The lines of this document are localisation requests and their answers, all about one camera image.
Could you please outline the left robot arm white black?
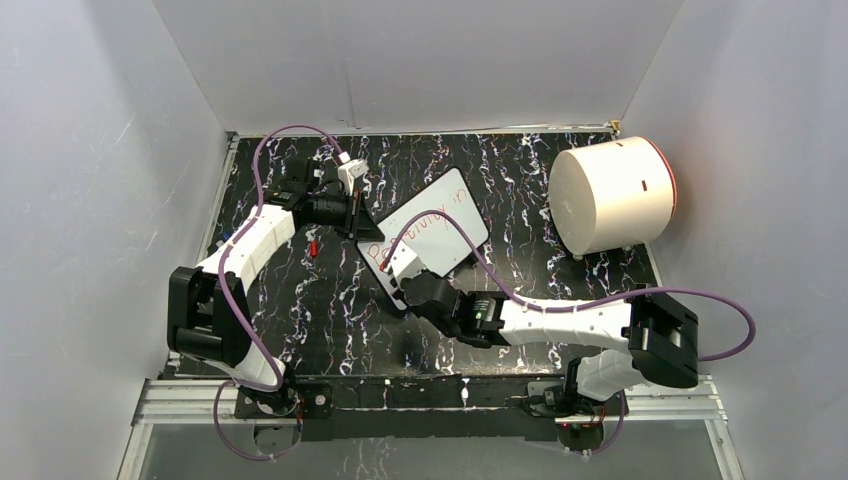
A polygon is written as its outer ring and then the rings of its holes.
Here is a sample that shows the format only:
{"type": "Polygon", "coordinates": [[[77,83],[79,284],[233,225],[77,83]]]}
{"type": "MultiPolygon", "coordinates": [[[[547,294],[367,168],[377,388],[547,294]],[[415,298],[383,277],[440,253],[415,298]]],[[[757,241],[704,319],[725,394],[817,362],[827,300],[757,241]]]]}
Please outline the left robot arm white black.
{"type": "Polygon", "coordinates": [[[248,219],[212,255],[169,278],[169,349],[211,365],[239,386],[260,392],[275,416],[294,411],[299,391],[285,363],[254,330],[246,299],[271,258],[305,226],[327,226],[344,239],[381,242],[385,236],[364,204],[356,181],[365,161],[347,155],[332,176],[315,160],[295,160],[265,188],[248,219]]]}

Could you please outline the small white whiteboard black frame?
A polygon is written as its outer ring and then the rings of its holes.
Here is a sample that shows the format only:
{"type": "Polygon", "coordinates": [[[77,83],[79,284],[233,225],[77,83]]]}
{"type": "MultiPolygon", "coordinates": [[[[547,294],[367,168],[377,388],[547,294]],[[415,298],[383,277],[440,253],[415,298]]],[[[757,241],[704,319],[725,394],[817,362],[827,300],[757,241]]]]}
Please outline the small white whiteboard black frame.
{"type": "Polygon", "coordinates": [[[380,270],[380,264],[389,253],[391,242],[401,227],[425,210],[432,213],[416,220],[404,234],[402,244],[411,247],[423,265],[439,276],[444,277],[454,270],[490,237],[469,182],[457,166],[447,169],[378,221],[377,226],[383,232],[385,241],[357,241],[355,247],[382,290],[401,311],[406,309],[406,305],[397,297],[398,289],[391,284],[390,277],[380,270]],[[462,230],[457,231],[450,221],[435,214],[435,211],[447,213],[462,230]]]}

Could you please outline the aluminium front frame rail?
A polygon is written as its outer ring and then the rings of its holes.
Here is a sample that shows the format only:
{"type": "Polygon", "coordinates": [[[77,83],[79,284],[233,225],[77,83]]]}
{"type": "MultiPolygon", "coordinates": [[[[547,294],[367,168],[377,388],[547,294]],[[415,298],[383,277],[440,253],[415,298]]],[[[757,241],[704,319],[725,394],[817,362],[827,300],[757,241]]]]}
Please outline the aluminium front frame rail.
{"type": "Polygon", "coordinates": [[[321,420],[260,417],[214,380],[143,389],[122,479],[740,479],[727,417],[710,378],[674,390],[635,387],[583,442],[579,417],[519,409],[530,384],[511,377],[326,378],[321,420]]]}

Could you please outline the white cylindrical drum red rim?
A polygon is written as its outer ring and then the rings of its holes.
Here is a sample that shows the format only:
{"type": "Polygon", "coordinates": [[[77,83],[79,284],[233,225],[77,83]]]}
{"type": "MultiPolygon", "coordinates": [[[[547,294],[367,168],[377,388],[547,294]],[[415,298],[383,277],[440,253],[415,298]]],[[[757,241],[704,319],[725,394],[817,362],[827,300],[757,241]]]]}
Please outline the white cylindrical drum red rim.
{"type": "Polygon", "coordinates": [[[548,202],[565,248],[582,256],[655,240],[676,212],[678,192],[659,147],[632,136],[560,152],[548,202]]]}

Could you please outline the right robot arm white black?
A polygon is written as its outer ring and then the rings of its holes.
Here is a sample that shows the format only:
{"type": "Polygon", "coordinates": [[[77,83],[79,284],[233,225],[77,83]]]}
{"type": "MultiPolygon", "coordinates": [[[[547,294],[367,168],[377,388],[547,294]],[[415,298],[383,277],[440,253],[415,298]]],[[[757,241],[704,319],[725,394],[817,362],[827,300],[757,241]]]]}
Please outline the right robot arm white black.
{"type": "Polygon", "coordinates": [[[697,316],[666,293],[608,298],[599,305],[512,299],[503,292],[464,292],[425,271],[402,280],[400,296],[444,336],[475,348],[531,343],[600,348],[568,368],[563,399],[577,414],[637,384],[689,389],[699,383],[697,316]]]}

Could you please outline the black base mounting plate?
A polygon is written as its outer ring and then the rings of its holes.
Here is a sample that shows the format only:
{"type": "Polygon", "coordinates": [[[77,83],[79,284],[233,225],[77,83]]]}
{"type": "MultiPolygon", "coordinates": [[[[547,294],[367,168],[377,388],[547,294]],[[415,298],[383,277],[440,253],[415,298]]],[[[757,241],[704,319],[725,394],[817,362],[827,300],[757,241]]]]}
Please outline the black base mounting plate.
{"type": "Polygon", "coordinates": [[[553,441],[552,419],[522,402],[532,382],[564,384],[556,375],[325,377],[330,416],[307,419],[307,442],[363,438],[518,437],[553,441]]]}

